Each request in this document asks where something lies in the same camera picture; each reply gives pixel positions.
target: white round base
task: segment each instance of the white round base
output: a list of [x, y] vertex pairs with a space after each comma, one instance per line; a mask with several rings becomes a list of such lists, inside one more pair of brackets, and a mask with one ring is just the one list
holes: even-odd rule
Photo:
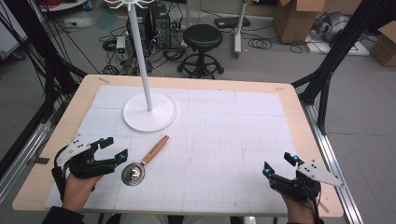
[[131, 128], [143, 133], [153, 133], [166, 128], [175, 120], [177, 107], [170, 97], [152, 92], [151, 103], [152, 110], [148, 111], [146, 96], [143, 92], [126, 103], [123, 116]]

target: person's arm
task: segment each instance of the person's arm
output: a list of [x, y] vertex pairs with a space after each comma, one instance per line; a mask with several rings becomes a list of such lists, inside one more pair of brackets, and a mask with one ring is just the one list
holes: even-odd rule
[[315, 218], [309, 203], [297, 203], [294, 200], [283, 196], [283, 201], [285, 201], [286, 207], [288, 208], [288, 221], [291, 223], [299, 224], [314, 224]]
[[62, 207], [51, 207], [43, 224], [81, 223], [84, 216], [80, 212], [88, 201], [92, 188], [101, 178], [102, 175], [89, 179], [79, 179], [70, 174], [66, 180]]

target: black stool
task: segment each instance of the black stool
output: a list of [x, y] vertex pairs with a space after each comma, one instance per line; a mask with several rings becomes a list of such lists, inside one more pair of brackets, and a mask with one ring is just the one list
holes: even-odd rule
[[[194, 51], [198, 50], [198, 53], [186, 57], [177, 67], [178, 72], [181, 72], [184, 69], [184, 71], [190, 74], [189, 77], [211, 76], [213, 79], [215, 79], [213, 74], [216, 71], [220, 74], [224, 72], [224, 68], [220, 66], [220, 63], [218, 63], [214, 57], [205, 54], [205, 52], [208, 52], [221, 44], [222, 34], [218, 29], [207, 24], [193, 25], [184, 31], [183, 40], [188, 46], [192, 47]], [[188, 62], [189, 58], [196, 56], [198, 56], [196, 62]], [[212, 59], [212, 62], [205, 63], [205, 57]], [[190, 70], [186, 65], [190, 65], [189, 67], [193, 66], [194, 69]], [[215, 65], [215, 68], [209, 70], [208, 66], [210, 65]]]

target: wooden handle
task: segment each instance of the wooden handle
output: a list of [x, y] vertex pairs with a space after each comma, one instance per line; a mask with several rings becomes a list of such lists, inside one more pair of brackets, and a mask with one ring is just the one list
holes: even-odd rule
[[165, 145], [166, 141], [168, 141], [169, 136], [166, 135], [164, 136], [155, 146], [149, 151], [149, 153], [145, 156], [145, 158], [142, 160], [143, 164], [149, 163], [155, 155], [158, 154], [159, 151], [163, 148], [163, 145]]

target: stool seat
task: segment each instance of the stool seat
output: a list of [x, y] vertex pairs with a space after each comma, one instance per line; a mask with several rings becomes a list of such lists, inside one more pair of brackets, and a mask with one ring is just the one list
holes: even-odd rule
[[193, 49], [210, 51], [221, 44], [222, 34], [211, 25], [198, 24], [190, 26], [184, 31], [183, 40]]

